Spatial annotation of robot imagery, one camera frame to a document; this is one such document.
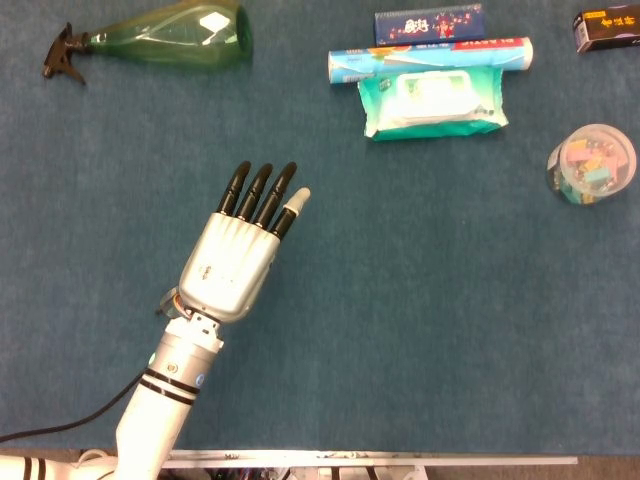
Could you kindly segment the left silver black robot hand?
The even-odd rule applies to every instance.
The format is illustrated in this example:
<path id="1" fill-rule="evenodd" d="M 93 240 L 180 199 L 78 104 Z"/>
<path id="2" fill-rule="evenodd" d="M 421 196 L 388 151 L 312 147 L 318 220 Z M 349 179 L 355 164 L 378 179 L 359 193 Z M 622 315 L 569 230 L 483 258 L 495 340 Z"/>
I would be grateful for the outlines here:
<path id="1" fill-rule="evenodd" d="M 284 166 L 272 183 L 267 163 L 249 178 L 251 163 L 232 174 L 181 273 L 176 309 L 231 323 L 252 308 L 282 240 L 311 198 L 307 187 L 283 197 L 297 164 Z"/>

